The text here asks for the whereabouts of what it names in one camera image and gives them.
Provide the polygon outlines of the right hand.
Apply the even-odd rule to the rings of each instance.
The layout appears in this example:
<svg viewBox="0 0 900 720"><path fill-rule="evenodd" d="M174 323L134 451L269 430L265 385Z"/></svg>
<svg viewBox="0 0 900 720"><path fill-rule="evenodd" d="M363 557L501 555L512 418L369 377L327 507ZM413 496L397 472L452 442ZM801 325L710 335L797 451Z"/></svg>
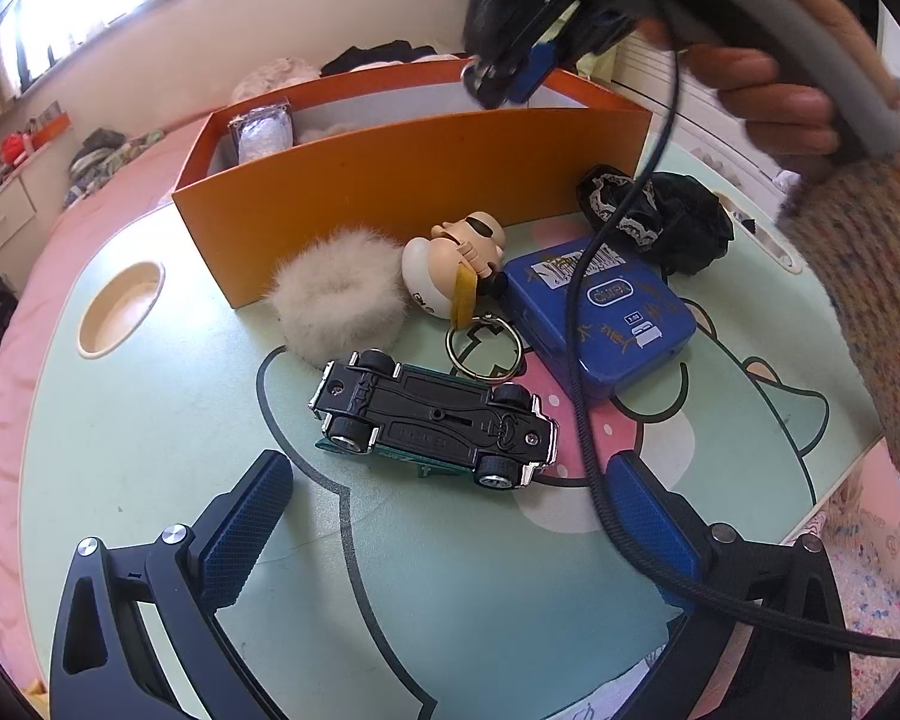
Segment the right hand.
<svg viewBox="0 0 900 720"><path fill-rule="evenodd" d="M900 82L889 75L877 46L841 0L797 0L844 46L889 107L900 105ZM820 89L781 80L779 64L752 47L694 44L683 50L686 70L717 94L720 106L745 124L749 141L788 171L826 174L836 151L836 109Z"/></svg>

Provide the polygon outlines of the knitted sweater right forearm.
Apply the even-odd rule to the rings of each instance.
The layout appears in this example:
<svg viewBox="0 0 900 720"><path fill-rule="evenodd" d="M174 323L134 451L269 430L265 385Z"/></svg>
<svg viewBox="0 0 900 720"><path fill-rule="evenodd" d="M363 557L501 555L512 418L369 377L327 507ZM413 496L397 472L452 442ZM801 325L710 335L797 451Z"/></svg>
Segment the knitted sweater right forearm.
<svg viewBox="0 0 900 720"><path fill-rule="evenodd" d="M800 182L779 227L831 299L900 474L900 153Z"/></svg>

